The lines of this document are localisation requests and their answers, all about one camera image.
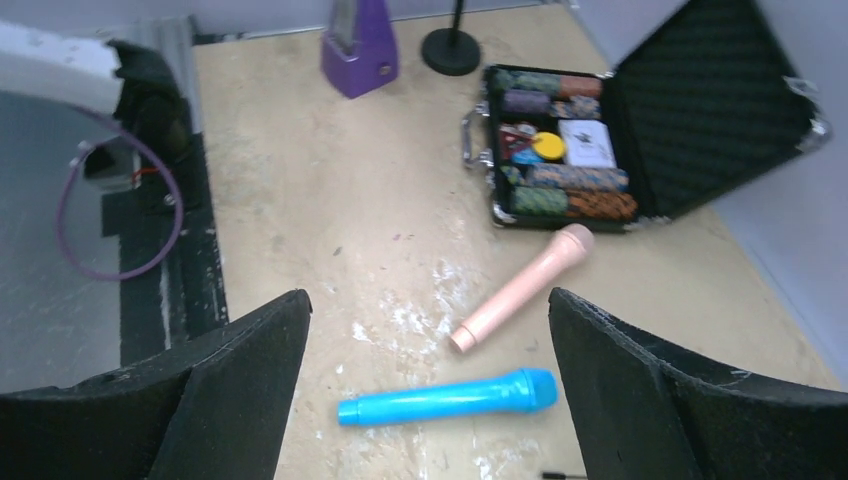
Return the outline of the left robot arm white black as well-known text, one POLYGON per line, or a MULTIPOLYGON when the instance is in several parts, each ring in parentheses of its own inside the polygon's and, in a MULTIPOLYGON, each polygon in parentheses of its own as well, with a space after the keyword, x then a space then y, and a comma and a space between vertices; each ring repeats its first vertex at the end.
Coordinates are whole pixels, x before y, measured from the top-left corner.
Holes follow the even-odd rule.
POLYGON ((187 103, 165 57, 149 47, 2 21, 1 90, 103 115, 132 134, 83 150, 83 177, 105 190, 136 187, 154 166, 137 142, 169 169, 192 155, 187 103))

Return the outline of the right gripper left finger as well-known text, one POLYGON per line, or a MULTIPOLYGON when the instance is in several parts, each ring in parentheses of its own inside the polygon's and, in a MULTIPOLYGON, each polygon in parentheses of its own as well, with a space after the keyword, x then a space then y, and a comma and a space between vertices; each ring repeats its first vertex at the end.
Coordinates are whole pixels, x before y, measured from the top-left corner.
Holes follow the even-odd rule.
POLYGON ((272 478, 311 314, 292 290, 128 367, 4 394, 2 477, 272 478))

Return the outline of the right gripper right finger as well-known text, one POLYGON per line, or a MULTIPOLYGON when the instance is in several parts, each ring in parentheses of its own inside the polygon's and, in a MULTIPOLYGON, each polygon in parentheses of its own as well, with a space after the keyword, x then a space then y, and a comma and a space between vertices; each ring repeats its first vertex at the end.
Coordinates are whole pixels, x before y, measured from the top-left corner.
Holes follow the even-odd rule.
POLYGON ((565 289, 549 326, 592 479, 843 479, 847 396, 728 365, 565 289))

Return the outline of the black round-base clip stand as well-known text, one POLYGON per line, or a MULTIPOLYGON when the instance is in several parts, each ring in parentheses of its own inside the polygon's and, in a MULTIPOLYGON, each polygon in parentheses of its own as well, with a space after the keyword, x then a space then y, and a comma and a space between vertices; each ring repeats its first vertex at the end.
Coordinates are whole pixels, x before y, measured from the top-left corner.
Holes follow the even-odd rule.
POLYGON ((431 31, 422 41, 420 53, 424 63, 439 74, 465 76, 481 64, 480 43, 461 29, 464 9, 465 1, 456 0, 451 26, 431 31))

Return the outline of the pink microphone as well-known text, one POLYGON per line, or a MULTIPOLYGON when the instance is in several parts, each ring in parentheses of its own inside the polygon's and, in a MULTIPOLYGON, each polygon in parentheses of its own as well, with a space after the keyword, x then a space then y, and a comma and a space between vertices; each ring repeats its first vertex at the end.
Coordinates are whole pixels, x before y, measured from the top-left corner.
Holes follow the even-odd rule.
POLYGON ((483 342, 566 269, 592 251, 594 234, 584 225, 558 230, 549 244, 450 335, 453 347, 465 353, 483 342))

